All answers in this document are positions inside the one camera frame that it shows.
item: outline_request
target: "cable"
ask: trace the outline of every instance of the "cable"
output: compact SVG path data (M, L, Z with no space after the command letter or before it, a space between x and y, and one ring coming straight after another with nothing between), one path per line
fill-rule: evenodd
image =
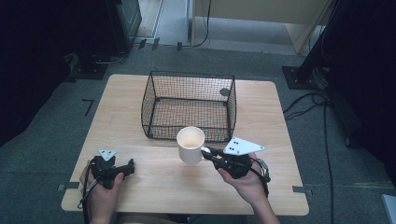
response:
M209 36L209 18L210 18L210 8L211 8L211 6L212 6L212 0L209 0L209 8L207 9L207 17L206 17L206 24L207 24L207 26L206 26L206 36L205 36L205 39L204 39L200 44L192 46L193 48L198 48L198 47L200 47L201 45L203 45L203 44L206 42L207 37Z
M313 72L314 72L314 77L317 79L318 83L322 87L326 88L329 85L329 83L327 82L323 73L319 71L319 68L315 67Z
M294 116L291 117L291 118L288 118L288 119L293 119L295 117L298 117L298 116L308 112L309 110L313 109L316 106L323 105L324 146L325 146L325 151L326 151L327 166L328 166L328 170L329 170L329 179L330 179L330 212L331 212L331 223L333 224L334 223L334 187L333 187L333 181L332 181L332 165L331 165L331 162L330 162L330 154L329 154L329 143L328 143L328 134L327 134L327 113L326 113L327 106L329 105L329 99L327 97L325 97L323 95L323 93L324 93L323 91L314 91L314 92L307 93L307 94L297 98L296 100L294 100L290 104L290 106L286 110L284 110L283 113L288 112L294 105L296 105L298 102L300 102L302 99L304 99L308 95L311 96L311 100L314 103L314 105L310 106L305 111L291 113L290 115L294 114ZM322 102L316 101L315 100L315 96L320 97L323 101Z
M205 18L203 18L202 21L203 21L204 27L205 27L205 29L206 29L206 34L208 35L208 34L209 34L209 27L208 27L208 25L209 25L209 20L207 20L207 22L205 22ZM208 43L206 46L209 46L209 45L210 45L210 38L208 38L207 40L209 41L209 43Z
M260 165L260 167L262 168L262 174L264 175L265 169L264 169L264 167L262 166L262 164L259 162L259 160L258 160L258 159L253 159L253 158L250 158L250 159L253 160L253 161L255 161L255 162L257 162L257 163Z
M120 61L122 61L122 60L125 58L125 56L126 56L126 53L123 53L122 57L121 57L120 59L116 60L116 61L111 61L111 62L95 62L95 63L98 63L98 64L113 64L113 63L119 63Z
M154 45L153 43L145 43L145 45ZM163 47L174 47L175 45L165 45L165 44L157 44L158 46L163 46ZM139 43L133 43L132 44L132 48L135 46L140 46L140 42Z
M86 224L90 223L90 215L88 211L88 197L90 196L91 191L93 190L94 187L98 184L97 179L95 179L90 187L87 189L87 183L88 183L88 177L91 171L93 161L90 162L90 164L87 167L87 172L85 173L85 179L84 179L84 185L82 188L82 199L79 201L78 208L82 208L82 214L84 216L84 222Z
M329 156L329 144L327 139L327 116L326 116L327 106L323 106L323 122L324 122L324 146L326 149L326 159L327 159L327 166L329 169L329 178L330 178L330 219L331 223L334 223L334 187L332 185L332 165L330 163L330 156Z

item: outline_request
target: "table surface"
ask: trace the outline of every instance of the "table surface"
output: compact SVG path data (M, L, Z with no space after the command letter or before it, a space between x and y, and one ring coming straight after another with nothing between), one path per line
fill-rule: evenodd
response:
M148 76L113 75L109 78L70 182L78 182L87 160L98 149L116 150L116 166L134 159L135 173L120 190L119 212L179 214L253 214L236 190L224 183L211 161L183 163L176 140L144 135L141 105ZM256 153L269 166L269 201L277 215L304 216L309 207L288 129L276 92L268 81L236 80L237 117L233 136L265 146ZM226 143L206 144L225 147ZM80 211L80 189L67 189L66 211Z

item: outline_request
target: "wire basket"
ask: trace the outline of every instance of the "wire basket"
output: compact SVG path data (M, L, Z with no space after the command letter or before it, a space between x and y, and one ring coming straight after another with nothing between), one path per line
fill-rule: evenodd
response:
M234 76L153 71L141 119L148 138L176 139L182 128L195 126L206 142L228 142L236 122Z

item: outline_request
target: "human hand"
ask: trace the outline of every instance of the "human hand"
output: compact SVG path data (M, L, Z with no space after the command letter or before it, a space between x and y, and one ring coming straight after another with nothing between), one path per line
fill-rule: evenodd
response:
M257 160L256 154L254 153L250 153L249 157L253 160ZM259 174L262 173L262 168L257 162L253 162L251 168L256 170ZM253 205L257 201L267 200L262 182L253 172L249 171L247 175L239 179L233 179L233 177L222 168L219 168L218 172L224 182L232 185L247 203Z
M253 160L257 160L256 154L250 153L249 157ZM251 168L257 171L259 174L262 173L262 168L257 162L253 162ZM257 218L257 223L268 224L268 223L280 223L271 208L271 204L268 202L265 196L264 187L259 177L253 172L249 171L247 175L233 179L233 177L224 169L219 168L218 172L222 176L224 182L232 185L239 195L247 202L250 203L254 210L254 214Z
M84 185L85 175L87 173L89 161L87 166L82 171L79 181ZM102 185L98 184L94 187L88 197L87 205L90 211L91 224L108 224L111 217L116 211L117 202L119 198L120 185L122 183L123 173L119 173L114 179L112 189L105 189ZM90 171L88 175L87 186L93 182L93 174Z

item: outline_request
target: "paper cup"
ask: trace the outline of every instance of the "paper cup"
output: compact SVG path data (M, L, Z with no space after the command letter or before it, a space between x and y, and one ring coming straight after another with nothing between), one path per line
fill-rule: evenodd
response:
M187 164L202 160L201 148L205 142L204 132L197 127L186 127L177 134L178 156Z

